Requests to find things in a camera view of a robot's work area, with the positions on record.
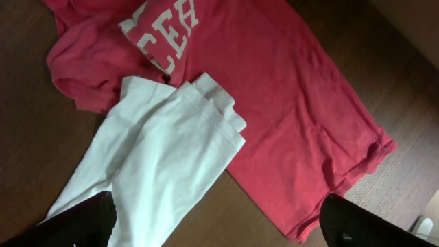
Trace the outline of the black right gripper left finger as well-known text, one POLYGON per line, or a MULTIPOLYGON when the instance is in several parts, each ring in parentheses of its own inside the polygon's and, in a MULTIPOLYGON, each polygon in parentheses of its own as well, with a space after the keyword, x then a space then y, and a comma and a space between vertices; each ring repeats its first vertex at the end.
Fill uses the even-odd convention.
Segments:
POLYGON ((112 194, 103 191, 1 243, 1 247, 107 247, 116 221, 112 194))

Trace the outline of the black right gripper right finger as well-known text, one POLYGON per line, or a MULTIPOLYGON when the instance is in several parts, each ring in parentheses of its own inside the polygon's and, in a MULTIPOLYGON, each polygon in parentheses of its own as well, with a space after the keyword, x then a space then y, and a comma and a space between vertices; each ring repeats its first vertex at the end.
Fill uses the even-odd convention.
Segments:
POLYGON ((434 247, 334 193, 324 199, 319 223, 328 247, 434 247))

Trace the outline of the white printed t-shirt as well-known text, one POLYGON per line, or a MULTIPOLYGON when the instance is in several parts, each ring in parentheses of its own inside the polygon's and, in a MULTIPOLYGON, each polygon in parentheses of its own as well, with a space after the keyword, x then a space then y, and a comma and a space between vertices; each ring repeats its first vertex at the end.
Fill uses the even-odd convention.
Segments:
POLYGON ((179 88, 124 78, 49 217, 109 191, 117 210, 109 244, 161 246, 244 145, 234 103, 206 73, 179 88))

